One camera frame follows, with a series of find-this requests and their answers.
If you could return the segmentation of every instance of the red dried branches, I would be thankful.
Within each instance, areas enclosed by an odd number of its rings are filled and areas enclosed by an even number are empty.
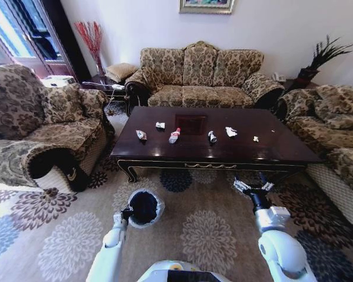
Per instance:
[[[101,42],[103,30],[97,22],[75,22],[76,29],[85,41],[95,62],[101,63],[99,52],[101,51]]]

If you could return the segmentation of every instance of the plastic bottle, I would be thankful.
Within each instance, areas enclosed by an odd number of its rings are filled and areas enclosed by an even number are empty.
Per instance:
[[[170,134],[169,143],[174,144],[178,140],[178,137],[180,134],[181,134],[181,129],[178,127],[176,131]]]

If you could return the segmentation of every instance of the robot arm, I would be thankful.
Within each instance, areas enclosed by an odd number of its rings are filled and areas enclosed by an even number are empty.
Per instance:
[[[273,187],[261,173],[263,186],[253,189],[235,177],[234,186],[248,195],[254,204],[254,213],[259,232],[258,240],[261,254],[267,261],[275,282],[311,281],[316,278],[307,262],[306,251],[302,245],[285,232],[285,223],[290,213],[285,207],[274,207],[265,196]]]
[[[118,281],[122,262],[122,249],[128,222],[122,213],[114,215],[114,226],[103,239],[101,250],[96,255],[86,282]]]

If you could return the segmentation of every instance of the throw pillow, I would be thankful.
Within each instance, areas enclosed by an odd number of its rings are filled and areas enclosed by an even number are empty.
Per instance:
[[[323,100],[315,101],[315,113],[332,129],[353,129],[352,114],[331,113]]]
[[[130,75],[133,75],[138,68],[129,63],[119,63],[106,68],[106,76],[116,82],[120,82]]]
[[[86,119],[82,114],[78,89],[77,83],[61,88],[46,88],[42,99],[44,124],[77,122]]]
[[[353,114],[353,87],[323,85],[317,87],[317,94],[330,113]]]
[[[160,91],[163,87],[161,80],[157,75],[154,74],[154,71],[149,67],[149,66],[144,66],[141,68],[142,75],[144,76],[144,79],[146,81],[146,84],[148,84],[150,90],[152,93]]]

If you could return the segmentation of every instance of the floor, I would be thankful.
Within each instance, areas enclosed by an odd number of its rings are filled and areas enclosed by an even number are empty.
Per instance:
[[[127,117],[113,105],[109,120],[119,135]],[[136,189],[154,191],[165,202],[157,223],[128,227],[120,281],[136,281],[154,262],[195,263],[232,281],[271,281],[259,253],[249,198],[232,186],[233,172],[138,169],[130,184],[109,158],[95,168],[82,193],[45,196],[0,190],[0,281],[85,281],[112,227],[112,215]],[[240,174],[248,183],[251,173]],[[318,281],[353,281],[353,239],[348,222],[303,174],[269,194],[288,208],[288,233],[304,246]]]

